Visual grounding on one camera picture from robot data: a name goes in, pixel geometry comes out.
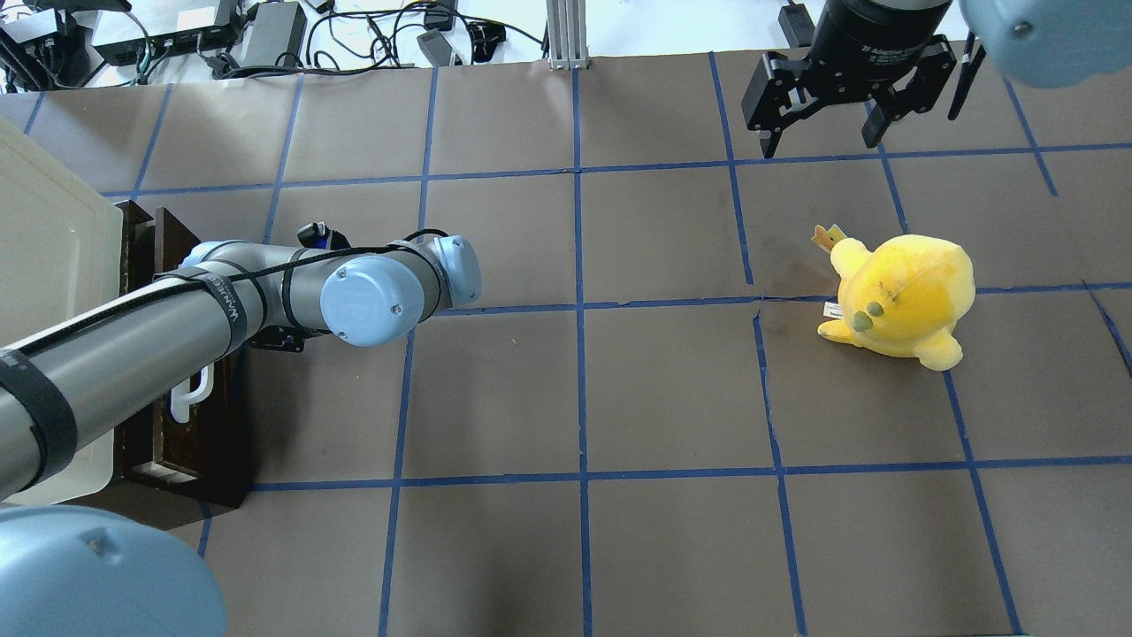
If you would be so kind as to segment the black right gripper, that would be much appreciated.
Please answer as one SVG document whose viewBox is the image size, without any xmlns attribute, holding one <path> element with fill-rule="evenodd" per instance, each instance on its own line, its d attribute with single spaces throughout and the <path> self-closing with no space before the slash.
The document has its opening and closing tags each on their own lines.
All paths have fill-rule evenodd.
<svg viewBox="0 0 1132 637">
<path fill-rule="evenodd" d="M 871 104 L 861 140 L 876 149 L 890 126 L 935 105 L 957 68 L 938 32 L 950 1 L 827 1 L 800 59 L 761 55 L 741 98 L 744 124 L 773 158 L 784 129 L 842 104 Z"/>
</svg>

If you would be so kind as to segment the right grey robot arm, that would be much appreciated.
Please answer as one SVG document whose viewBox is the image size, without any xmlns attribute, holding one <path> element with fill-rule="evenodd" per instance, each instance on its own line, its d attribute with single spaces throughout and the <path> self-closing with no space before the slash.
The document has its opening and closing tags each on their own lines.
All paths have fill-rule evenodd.
<svg viewBox="0 0 1132 637">
<path fill-rule="evenodd" d="M 937 105 L 950 80 L 955 119 L 986 59 L 1035 88 L 1067 88 L 1129 64 L 1127 1 L 962 1 L 961 53 L 938 31 L 949 9 L 947 1 L 824 5 L 806 55 L 770 51 L 753 70 L 741 112 L 763 156 L 777 155 L 789 126 L 844 104 L 872 105 L 861 141 L 876 148 L 894 122 Z"/>
</svg>

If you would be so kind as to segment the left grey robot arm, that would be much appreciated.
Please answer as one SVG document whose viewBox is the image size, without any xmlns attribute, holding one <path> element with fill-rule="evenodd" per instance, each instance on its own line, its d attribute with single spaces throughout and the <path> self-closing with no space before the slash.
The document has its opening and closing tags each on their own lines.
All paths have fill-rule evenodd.
<svg viewBox="0 0 1132 637">
<path fill-rule="evenodd" d="M 484 290 L 469 239 L 377 247 L 204 242 L 178 269 L 3 348 L 3 497 L 267 329 L 397 341 Z M 86 505 L 3 507 L 5 636 L 222 636 L 209 566 L 166 531 Z"/>
</svg>

